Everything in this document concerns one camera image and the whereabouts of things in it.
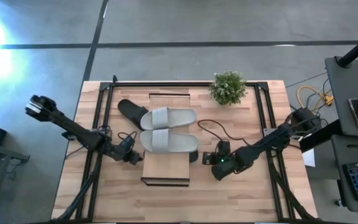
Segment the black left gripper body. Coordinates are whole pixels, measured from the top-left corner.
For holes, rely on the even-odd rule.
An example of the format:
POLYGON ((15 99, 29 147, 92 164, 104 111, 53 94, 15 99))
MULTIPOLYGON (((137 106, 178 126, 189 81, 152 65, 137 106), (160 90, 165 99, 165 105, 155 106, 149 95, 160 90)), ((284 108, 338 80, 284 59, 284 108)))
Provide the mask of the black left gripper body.
POLYGON ((120 136, 119 134, 117 136, 122 140, 119 144, 119 148, 123 152, 122 160, 124 162, 129 162, 130 158, 134 157, 134 151, 132 148, 134 147, 135 140, 131 135, 128 134, 125 134, 124 137, 120 136))

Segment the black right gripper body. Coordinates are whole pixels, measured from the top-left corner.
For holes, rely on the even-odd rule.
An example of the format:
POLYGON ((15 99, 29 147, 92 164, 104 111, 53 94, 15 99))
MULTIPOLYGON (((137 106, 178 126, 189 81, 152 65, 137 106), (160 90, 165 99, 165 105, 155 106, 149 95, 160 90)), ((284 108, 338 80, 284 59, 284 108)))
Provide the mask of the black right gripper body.
POLYGON ((228 140, 222 140, 217 143, 216 150, 213 156, 213 164, 219 164, 226 160, 230 155, 230 142, 228 140))

